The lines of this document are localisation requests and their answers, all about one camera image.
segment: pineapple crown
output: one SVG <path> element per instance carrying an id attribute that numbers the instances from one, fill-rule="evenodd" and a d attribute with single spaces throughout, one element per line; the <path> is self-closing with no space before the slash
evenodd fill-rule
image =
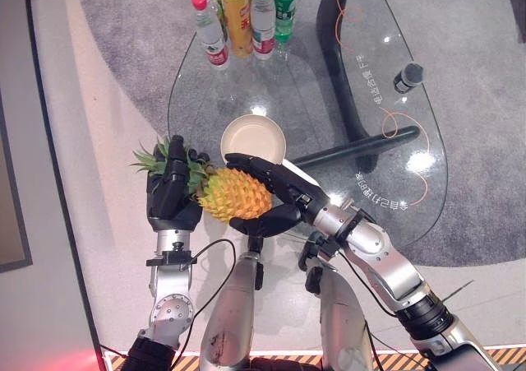
<path id="1" fill-rule="evenodd" d="M 137 162 L 131 165 L 140 167 L 137 172 L 147 171 L 148 175 L 162 175 L 166 169 L 166 160 L 168 159 L 168 150 L 170 147 L 170 139 L 164 137 L 163 139 L 157 138 L 157 145 L 160 154 L 163 156 L 161 161 L 158 161 L 154 154 L 149 153 L 143 145 L 141 150 L 133 151 L 133 155 L 137 158 Z M 185 151 L 187 153 L 187 165 L 189 169 L 189 175 L 187 180 L 187 186 L 185 188 L 185 194 L 191 197 L 202 197 L 204 195 L 204 188 L 208 184 L 208 180 L 211 175 L 215 173 L 215 167 L 204 159 L 192 159 L 190 158 L 189 145 L 185 145 Z"/>

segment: red bottle cap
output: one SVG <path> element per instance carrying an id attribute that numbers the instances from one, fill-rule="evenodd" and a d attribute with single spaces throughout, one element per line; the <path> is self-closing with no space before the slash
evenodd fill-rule
<path id="1" fill-rule="evenodd" d="M 191 0 L 191 4 L 198 11 L 204 11 L 206 8 L 206 0 Z"/>

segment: silver robot leg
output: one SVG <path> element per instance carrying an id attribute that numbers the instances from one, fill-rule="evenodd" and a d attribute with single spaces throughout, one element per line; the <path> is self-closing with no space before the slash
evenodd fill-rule
<path id="1" fill-rule="evenodd" d="M 368 371 L 371 344 L 360 303 L 347 281 L 317 257 L 307 260 L 307 290 L 321 300 L 323 369 Z"/>
<path id="2" fill-rule="evenodd" d="M 201 341 L 201 371 L 248 368 L 258 260 L 256 252 L 241 255 L 219 293 Z"/>

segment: yellow and black hazard tape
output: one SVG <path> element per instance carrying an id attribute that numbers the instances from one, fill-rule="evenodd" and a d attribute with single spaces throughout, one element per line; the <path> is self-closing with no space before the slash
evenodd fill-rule
<path id="1" fill-rule="evenodd" d="M 521 364 L 526 361 L 526 346 L 513 346 L 502 348 L 488 348 L 489 355 L 499 364 Z M 124 359 L 114 354 L 106 353 L 107 363 L 111 364 L 111 369 L 108 371 L 120 371 Z M 264 357 L 266 359 L 285 359 L 297 361 L 304 364 L 321 365 L 321 354 L 319 355 L 262 355 L 254 357 Z M 423 370 L 427 360 L 419 353 L 385 353 L 381 351 L 378 359 L 385 371 L 409 371 L 409 370 Z M 376 361 L 374 362 L 375 370 L 378 370 Z M 199 356 L 188 355 L 183 356 L 179 364 L 175 368 L 176 371 L 197 371 L 199 369 Z"/>

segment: yellow bottle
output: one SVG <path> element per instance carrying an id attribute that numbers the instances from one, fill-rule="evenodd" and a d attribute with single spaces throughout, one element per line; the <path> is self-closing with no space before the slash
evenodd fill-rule
<path id="1" fill-rule="evenodd" d="M 227 21 L 231 51 L 238 57 L 248 57 L 252 51 L 250 0 L 221 0 Z"/>

